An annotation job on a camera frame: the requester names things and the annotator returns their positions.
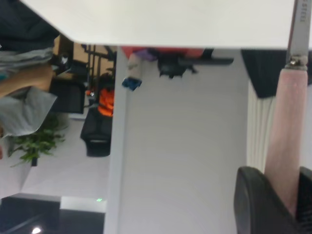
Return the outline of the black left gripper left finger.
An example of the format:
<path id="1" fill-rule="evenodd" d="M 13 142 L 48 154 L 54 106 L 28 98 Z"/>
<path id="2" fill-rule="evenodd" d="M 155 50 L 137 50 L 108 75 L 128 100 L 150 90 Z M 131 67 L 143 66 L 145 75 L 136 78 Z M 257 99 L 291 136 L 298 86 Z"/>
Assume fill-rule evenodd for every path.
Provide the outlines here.
<path id="1" fill-rule="evenodd" d="M 234 216 L 238 234 L 299 234 L 300 227 L 266 177 L 256 168 L 237 170 Z"/>

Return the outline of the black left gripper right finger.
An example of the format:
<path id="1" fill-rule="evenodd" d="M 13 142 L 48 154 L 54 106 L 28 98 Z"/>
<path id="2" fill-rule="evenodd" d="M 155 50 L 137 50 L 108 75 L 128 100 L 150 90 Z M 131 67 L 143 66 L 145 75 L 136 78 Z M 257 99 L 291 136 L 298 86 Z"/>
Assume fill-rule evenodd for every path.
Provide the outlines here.
<path id="1" fill-rule="evenodd" d="M 312 233 L 312 171 L 300 168 L 296 220 L 305 234 Z"/>

